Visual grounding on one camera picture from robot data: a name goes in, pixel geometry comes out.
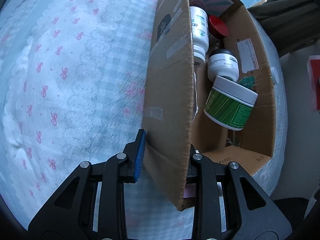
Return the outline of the light blue patterned bedsheet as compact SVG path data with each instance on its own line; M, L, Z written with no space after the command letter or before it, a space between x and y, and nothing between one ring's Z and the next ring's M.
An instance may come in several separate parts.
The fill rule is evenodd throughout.
M1 196L23 227L81 161L143 117L158 0L7 0L1 10Z

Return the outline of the pink paper sheet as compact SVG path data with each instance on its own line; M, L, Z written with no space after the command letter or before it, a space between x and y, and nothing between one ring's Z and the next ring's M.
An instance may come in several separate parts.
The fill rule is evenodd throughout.
M196 191L196 184L186 184L184 188L183 198L194 198Z

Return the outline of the red white box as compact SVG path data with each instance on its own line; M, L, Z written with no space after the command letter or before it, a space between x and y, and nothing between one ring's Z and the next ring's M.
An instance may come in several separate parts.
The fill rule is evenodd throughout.
M307 62L307 71L310 80L311 98L314 111L319 111L319 55L309 56Z

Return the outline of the white bottle black cap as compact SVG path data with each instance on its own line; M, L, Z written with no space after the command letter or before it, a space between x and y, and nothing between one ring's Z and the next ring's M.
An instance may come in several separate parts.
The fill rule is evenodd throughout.
M217 75L233 82L237 82L239 79L238 60L227 49L216 49L210 53L207 70L208 79L212 82Z

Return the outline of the brown cardboard box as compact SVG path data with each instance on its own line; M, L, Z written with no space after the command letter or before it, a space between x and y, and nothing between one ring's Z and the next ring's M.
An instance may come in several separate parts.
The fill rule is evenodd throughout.
M212 83L206 68L194 67L189 0L159 0L149 53L142 126L147 132L144 165L157 186L180 211L189 150L214 161L238 161L255 174L274 152L276 107L271 66L258 24L240 0L223 14L230 35L225 47L238 59L240 80L258 94L244 128L232 132L206 117Z

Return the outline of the red lid jar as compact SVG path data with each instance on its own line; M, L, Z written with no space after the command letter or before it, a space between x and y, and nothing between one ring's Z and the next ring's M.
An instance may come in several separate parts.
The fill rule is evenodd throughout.
M210 34L218 40L223 40L229 36L229 30L225 22L214 15L210 15L208 18L208 28Z

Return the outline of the dark grey right curtain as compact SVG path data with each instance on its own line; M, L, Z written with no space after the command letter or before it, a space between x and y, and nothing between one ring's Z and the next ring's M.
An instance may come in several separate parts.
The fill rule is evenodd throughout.
M319 41L319 6L315 0L267 0L248 11L280 57Z

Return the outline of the green label white jar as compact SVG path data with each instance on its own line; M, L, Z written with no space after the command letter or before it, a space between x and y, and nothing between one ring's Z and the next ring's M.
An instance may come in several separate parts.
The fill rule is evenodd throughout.
M216 124L240 131L247 123L257 98L256 92L216 76L203 111Z

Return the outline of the tall white supplement bottle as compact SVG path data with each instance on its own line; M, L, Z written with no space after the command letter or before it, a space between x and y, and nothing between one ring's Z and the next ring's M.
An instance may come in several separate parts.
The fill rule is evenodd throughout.
M206 12L195 6L190 7L193 35L194 67L202 67L206 62L209 48L208 17Z

